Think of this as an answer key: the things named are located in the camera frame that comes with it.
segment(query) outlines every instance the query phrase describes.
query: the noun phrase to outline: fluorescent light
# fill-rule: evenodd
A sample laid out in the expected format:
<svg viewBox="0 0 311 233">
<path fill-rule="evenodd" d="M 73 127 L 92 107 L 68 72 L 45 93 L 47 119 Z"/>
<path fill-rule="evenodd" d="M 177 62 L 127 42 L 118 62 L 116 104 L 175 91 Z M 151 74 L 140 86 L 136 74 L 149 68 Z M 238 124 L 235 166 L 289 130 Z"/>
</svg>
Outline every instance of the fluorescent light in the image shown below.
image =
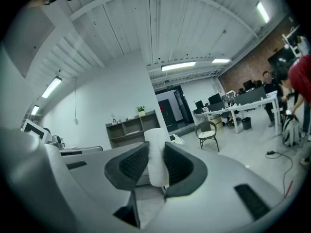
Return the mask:
<svg viewBox="0 0 311 233">
<path fill-rule="evenodd" d="M 195 65 L 195 61 L 166 65 L 166 66 L 161 66 L 161 71 L 168 71 L 168 70 L 182 68 L 182 67 L 192 67 L 194 65 Z"/>
<path fill-rule="evenodd" d="M 31 111 L 31 115 L 34 116 L 37 113 L 38 110 L 39 110 L 39 106 L 35 105 L 34 108 L 33 108 L 33 111 Z"/>
<path fill-rule="evenodd" d="M 228 63 L 229 59 L 214 59 L 212 63 Z"/>
<path fill-rule="evenodd" d="M 266 10 L 264 9 L 264 7 L 262 6 L 261 2 L 258 2 L 257 4 L 257 9 L 259 10 L 259 12 L 261 13 L 262 18 L 264 19 L 264 21 L 266 23 L 268 23 L 268 21 L 270 20 Z"/>
<path fill-rule="evenodd" d="M 42 97 L 46 99 L 51 94 L 51 92 L 61 83 L 61 81 L 62 79 L 56 76 L 52 83 L 50 83 L 48 88 L 45 90 Z"/>
</svg>

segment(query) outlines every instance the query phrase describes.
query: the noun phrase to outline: white desk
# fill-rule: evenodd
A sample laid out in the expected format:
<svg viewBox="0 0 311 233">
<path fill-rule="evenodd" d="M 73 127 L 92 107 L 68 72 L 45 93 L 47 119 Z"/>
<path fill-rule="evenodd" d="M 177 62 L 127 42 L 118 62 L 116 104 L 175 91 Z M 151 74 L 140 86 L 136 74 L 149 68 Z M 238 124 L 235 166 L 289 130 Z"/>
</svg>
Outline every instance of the white desk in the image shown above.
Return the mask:
<svg viewBox="0 0 311 233">
<path fill-rule="evenodd" d="M 267 103 L 272 103 L 272 107 L 273 107 L 273 111 L 274 111 L 274 118 L 275 118 L 275 135 L 277 136 L 278 135 L 278 125 L 281 122 L 281 116 L 280 116 L 276 92 L 268 93 L 266 99 L 262 99 L 262 100 L 259 100 L 259 101 L 253 102 L 253 103 L 248 103 L 245 105 L 234 105 L 234 106 L 228 107 L 228 108 L 223 109 L 223 110 L 204 112 L 201 114 L 196 114 L 195 116 L 196 117 L 208 117 L 208 119 L 210 120 L 210 118 L 209 118 L 210 115 L 222 114 L 224 112 L 231 112 L 232 118 L 234 121 L 235 133 L 238 134 L 239 129 L 238 129 L 238 125 L 237 125 L 237 120 L 236 120 L 235 115 L 234 115 L 234 111 L 236 111 L 236 110 L 240 111 L 242 118 L 244 118 L 243 111 L 255 109 L 255 108 L 259 107 L 260 105 L 264 105 Z"/>
</svg>

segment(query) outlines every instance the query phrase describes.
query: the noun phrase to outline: black trash can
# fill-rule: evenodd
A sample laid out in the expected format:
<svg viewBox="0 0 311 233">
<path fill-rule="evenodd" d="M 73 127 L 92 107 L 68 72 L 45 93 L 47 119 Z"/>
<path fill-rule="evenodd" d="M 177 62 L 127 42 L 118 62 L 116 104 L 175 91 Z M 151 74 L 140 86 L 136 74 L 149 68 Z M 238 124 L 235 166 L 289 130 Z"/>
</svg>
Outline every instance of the black trash can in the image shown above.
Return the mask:
<svg viewBox="0 0 311 233">
<path fill-rule="evenodd" d="M 251 118 L 246 117 L 242 119 L 243 129 L 248 130 L 252 127 Z"/>
</svg>

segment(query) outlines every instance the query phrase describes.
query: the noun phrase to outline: potted plant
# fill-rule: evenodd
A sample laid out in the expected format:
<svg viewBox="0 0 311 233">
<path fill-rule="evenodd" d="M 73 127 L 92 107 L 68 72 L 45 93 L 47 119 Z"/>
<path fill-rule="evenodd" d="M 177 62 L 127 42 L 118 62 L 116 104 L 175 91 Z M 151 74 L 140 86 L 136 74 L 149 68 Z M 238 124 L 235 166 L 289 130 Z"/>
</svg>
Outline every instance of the potted plant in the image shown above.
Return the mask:
<svg viewBox="0 0 311 233">
<path fill-rule="evenodd" d="M 138 116 L 139 117 L 143 117 L 145 116 L 145 106 L 138 106 L 137 107 L 137 110 L 138 110 Z"/>
</svg>

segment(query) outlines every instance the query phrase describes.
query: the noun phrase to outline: gray backpack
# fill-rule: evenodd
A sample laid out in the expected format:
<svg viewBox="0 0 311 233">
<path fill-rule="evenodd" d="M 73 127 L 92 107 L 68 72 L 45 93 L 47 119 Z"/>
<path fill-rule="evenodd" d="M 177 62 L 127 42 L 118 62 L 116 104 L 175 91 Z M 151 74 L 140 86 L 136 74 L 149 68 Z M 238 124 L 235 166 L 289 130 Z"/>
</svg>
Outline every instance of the gray backpack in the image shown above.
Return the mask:
<svg viewBox="0 0 311 233">
<path fill-rule="evenodd" d="M 299 122 L 298 118 L 293 116 L 284 116 L 282 121 L 282 138 L 283 144 L 286 147 L 293 147 L 294 145 L 298 145 L 301 147 L 301 133 L 302 133 L 302 125 Z"/>
</svg>

